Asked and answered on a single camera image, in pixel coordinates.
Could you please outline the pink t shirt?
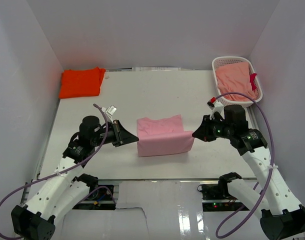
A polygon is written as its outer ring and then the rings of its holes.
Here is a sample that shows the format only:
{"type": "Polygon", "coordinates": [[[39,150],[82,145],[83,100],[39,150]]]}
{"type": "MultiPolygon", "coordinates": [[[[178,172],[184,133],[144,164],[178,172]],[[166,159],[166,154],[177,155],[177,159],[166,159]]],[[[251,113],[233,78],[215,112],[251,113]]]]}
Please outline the pink t shirt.
{"type": "Polygon", "coordinates": [[[192,131],[185,131],[180,114],[163,119],[137,120],[139,157],[167,156],[189,152],[194,144],[192,131]]]}

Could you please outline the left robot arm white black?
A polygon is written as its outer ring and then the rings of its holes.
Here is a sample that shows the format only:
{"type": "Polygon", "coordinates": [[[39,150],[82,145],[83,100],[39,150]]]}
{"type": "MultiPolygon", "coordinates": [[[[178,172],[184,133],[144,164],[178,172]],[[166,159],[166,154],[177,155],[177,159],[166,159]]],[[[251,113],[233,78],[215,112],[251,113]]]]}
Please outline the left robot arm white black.
{"type": "Polygon", "coordinates": [[[96,116],[83,118],[79,131],[73,135],[55,169],[48,179],[24,206],[15,206],[11,212],[14,232],[27,240],[49,240],[56,224],[84,198],[98,195],[98,178],[83,173],[82,162],[104,144],[119,147],[139,139],[127,131],[119,120],[100,125],[96,116]]]}

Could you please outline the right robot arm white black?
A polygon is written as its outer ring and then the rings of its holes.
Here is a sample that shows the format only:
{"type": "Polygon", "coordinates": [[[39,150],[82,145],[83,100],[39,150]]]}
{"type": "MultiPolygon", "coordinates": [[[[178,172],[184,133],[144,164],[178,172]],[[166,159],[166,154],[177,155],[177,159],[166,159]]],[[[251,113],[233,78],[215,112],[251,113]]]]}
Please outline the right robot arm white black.
{"type": "Polygon", "coordinates": [[[218,193],[223,199],[238,199],[259,220],[266,237],[282,240],[305,232],[305,207],[292,193],[278,167],[271,163],[271,150],[262,133],[249,128],[245,109],[238,104],[223,106],[209,102],[192,137],[204,142],[227,139],[248,164],[262,188],[258,193],[236,172],[220,176],[218,193]]]}

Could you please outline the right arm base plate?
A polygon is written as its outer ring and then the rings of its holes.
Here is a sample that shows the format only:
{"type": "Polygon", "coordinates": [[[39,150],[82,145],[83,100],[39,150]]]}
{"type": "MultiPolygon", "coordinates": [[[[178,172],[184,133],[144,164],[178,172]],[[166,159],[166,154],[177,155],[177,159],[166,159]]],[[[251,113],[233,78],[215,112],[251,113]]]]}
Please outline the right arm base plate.
{"type": "Polygon", "coordinates": [[[242,203],[234,197],[224,197],[217,184],[200,184],[197,191],[202,194],[204,212],[234,212],[242,203]]]}

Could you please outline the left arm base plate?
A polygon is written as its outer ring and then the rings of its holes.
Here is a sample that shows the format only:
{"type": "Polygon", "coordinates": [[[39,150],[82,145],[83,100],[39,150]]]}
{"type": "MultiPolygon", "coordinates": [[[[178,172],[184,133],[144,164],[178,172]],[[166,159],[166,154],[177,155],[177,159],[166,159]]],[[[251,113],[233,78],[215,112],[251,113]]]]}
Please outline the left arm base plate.
{"type": "Polygon", "coordinates": [[[116,204],[119,195],[118,185],[105,185],[106,188],[100,188],[93,192],[86,200],[78,203],[73,207],[73,210],[95,210],[95,211],[113,211],[116,209],[116,204]]]}

